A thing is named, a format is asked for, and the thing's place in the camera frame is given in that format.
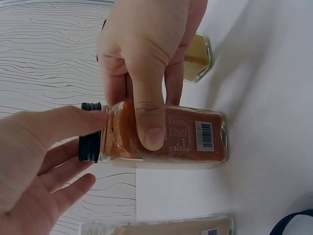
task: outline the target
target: wood grain pattern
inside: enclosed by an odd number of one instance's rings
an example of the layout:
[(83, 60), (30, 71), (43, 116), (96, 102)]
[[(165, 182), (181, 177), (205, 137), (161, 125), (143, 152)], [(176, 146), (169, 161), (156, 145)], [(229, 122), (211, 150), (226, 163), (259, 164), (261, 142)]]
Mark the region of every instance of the wood grain pattern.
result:
[[(32, 3), (0, 7), (0, 117), (82, 102), (106, 103), (96, 40), (110, 6)], [(89, 169), (95, 186), (57, 222), (74, 235), (90, 220), (135, 221), (135, 170), (108, 163)]]

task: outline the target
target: white surface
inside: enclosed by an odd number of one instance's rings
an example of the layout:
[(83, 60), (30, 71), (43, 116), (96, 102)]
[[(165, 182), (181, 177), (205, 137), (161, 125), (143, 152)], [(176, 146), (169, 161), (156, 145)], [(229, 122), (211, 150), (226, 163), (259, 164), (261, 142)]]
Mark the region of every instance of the white surface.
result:
[(181, 105), (224, 111), (230, 159), (202, 171), (137, 170), (137, 219), (225, 212), (269, 234), (313, 194), (313, 1), (212, 0), (200, 30), (217, 62)]
[[(49, 3), (0, 7), (0, 117), (81, 102), (105, 104), (96, 40), (109, 9)], [(100, 163), (89, 172), (96, 184), (60, 217), (51, 235), (77, 235), (84, 221), (136, 220), (135, 170)]]

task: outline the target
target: black lid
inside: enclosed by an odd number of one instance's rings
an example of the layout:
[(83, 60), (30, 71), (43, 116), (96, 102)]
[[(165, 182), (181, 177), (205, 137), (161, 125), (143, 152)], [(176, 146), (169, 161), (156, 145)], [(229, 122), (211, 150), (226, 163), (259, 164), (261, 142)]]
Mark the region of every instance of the black lid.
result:
[[(101, 110), (101, 103), (82, 103), (82, 109)], [(101, 144), (101, 131), (79, 137), (78, 159), (85, 162), (98, 162)]]
[(103, 30), (104, 25), (106, 24), (106, 22), (107, 22), (107, 20), (105, 19), (105, 20), (104, 20), (104, 22), (103, 22), (103, 25), (102, 25), (102, 29), (101, 29), (101, 31)]

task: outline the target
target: small glass jar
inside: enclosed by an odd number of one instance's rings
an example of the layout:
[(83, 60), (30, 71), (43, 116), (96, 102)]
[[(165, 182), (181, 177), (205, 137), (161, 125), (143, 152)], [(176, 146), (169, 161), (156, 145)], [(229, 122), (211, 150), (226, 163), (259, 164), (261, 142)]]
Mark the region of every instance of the small glass jar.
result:
[(234, 221), (224, 214), (175, 221), (135, 222), (110, 225), (82, 223), (80, 235), (234, 235)]
[(126, 167), (205, 169), (228, 159), (225, 116), (221, 113), (165, 105), (164, 145), (150, 151), (138, 138), (132, 101), (122, 101), (111, 109), (100, 103), (83, 103), (82, 109), (102, 109), (108, 114), (102, 131), (80, 137), (82, 161), (107, 160)]
[(214, 65), (210, 39), (196, 33), (184, 57), (184, 81), (200, 81)]

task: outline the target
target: hand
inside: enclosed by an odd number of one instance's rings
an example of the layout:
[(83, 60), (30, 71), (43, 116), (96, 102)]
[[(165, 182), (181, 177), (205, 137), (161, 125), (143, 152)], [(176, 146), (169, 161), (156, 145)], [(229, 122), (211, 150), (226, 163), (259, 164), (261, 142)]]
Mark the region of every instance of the hand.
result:
[(98, 39), (110, 106), (134, 98), (137, 132), (149, 150), (163, 146), (166, 103), (179, 105), (183, 59), (207, 0), (116, 0)]
[(0, 120), (0, 234), (45, 235), (60, 215), (94, 184), (90, 166), (78, 161), (78, 140), (49, 149), (66, 138), (96, 132), (105, 125), (101, 111), (64, 107), (22, 112)]

